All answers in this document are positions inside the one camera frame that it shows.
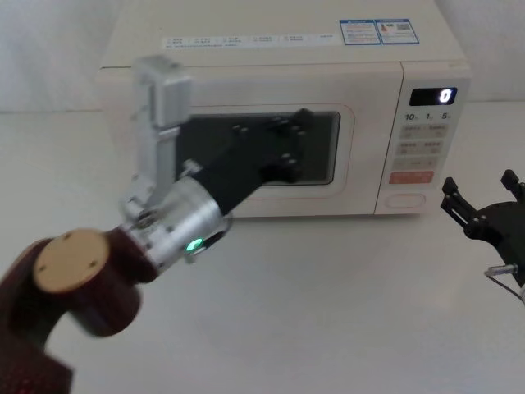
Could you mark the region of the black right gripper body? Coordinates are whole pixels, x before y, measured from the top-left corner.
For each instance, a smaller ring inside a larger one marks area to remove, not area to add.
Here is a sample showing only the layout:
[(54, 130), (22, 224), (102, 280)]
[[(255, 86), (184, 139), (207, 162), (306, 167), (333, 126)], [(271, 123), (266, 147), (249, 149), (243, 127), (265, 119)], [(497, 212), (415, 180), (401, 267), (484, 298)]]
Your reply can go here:
[(524, 286), (524, 203), (491, 204), (477, 211), (464, 233), (472, 240), (492, 245), (505, 265), (517, 268), (514, 279)]

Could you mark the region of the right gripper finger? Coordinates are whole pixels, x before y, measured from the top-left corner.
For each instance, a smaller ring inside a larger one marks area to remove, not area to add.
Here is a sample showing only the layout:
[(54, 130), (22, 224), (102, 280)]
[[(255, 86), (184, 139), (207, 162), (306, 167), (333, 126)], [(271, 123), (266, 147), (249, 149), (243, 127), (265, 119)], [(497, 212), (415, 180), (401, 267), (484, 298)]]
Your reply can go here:
[(500, 182), (503, 187), (513, 195), (518, 203), (524, 203), (524, 182), (520, 181), (519, 177), (513, 170), (505, 170)]
[(459, 193), (452, 177), (446, 177), (442, 186), (444, 194), (441, 209), (454, 219), (466, 236), (479, 236), (482, 232), (480, 213)]

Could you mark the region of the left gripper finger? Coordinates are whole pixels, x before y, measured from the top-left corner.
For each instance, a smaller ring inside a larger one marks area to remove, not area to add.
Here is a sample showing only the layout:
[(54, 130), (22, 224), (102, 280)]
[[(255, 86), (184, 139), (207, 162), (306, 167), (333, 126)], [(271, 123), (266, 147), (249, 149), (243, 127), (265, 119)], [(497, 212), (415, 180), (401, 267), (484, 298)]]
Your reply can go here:
[(295, 112), (254, 113), (238, 116), (238, 121), (231, 126), (237, 137), (247, 137), (255, 131), (291, 138), (304, 135), (313, 123), (313, 112), (301, 108)]
[(283, 144), (281, 161), (287, 167), (300, 166), (304, 155), (304, 141), (313, 121), (312, 112), (294, 112), (280, 121), (278, 134)]

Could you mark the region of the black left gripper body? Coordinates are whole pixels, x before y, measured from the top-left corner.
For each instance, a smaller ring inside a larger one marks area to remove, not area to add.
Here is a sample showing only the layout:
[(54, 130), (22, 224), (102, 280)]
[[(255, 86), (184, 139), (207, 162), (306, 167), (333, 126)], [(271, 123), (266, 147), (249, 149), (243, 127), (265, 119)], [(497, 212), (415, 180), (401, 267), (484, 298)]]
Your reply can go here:
[(196, 172), (196, 180), (227, 215), (261, 186), (280, 181), (295, 183), (302, 172), (281, 161), (282, 138), (271, 133), (254, 133), (239, 138), (225, 152)]

